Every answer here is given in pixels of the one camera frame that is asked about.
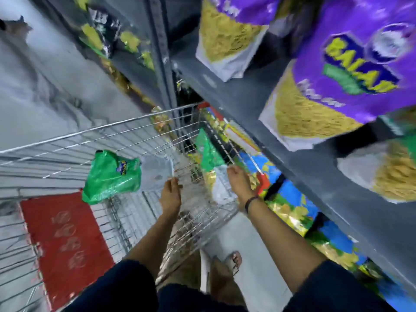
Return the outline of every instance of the person's left hand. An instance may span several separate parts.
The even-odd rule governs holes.
[[[162,205],[162,213],[167,216],[177,217],[182,204],[180,200],[180,189],[182,185],[178,184],[176,177],[166,181],[162,189],[162,195],[159,199]]]

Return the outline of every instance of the red sign on cart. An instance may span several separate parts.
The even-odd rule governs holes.
[[[81,193],[44,196],[21,203],[39,268],[56,310],[114,265],[91,208]]]

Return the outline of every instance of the shopping cart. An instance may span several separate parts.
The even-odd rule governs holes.
[[[226,162],[234,162],[241,149],[218,136],[197,104],[0,151],[0,311],[50,310],[38,266],[42,254],[30,242],[20,203],[79,191],[97,150],[110,149],[128,158],[163,154],[174,161],[175,175],[184,185],[183,211],[157,283],[203,247],[236,214],[237,207],[236,202],[218,206],[211,200],[201,169],[191,158],[200,128]],[[156,192],[116,195],[91,209],[114,262],[120,261],[161,215]]]

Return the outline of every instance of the navy clothing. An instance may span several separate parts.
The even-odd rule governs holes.
[[[169,284],[156,295],[152,275],[140,263],[123,260],[87,287],[65,312],[246,312],[241,306],[214,301],[180,284]],[[365,288],[351,273],[330,260],[322,263],[289,301],[285,312],[395,311]]]

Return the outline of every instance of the black wristband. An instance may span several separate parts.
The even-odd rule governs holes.
[[[245,203],[244,208],[245,208],[245,210],[247,211],[247,214],[248,214],[248,207],[250,206],[251,202],[252,202],[254,199],[257,199],[257,198],[259,198],[259,196],[254,196],[254,197],[250,198],[249,200],[247,200],[247,202]]]

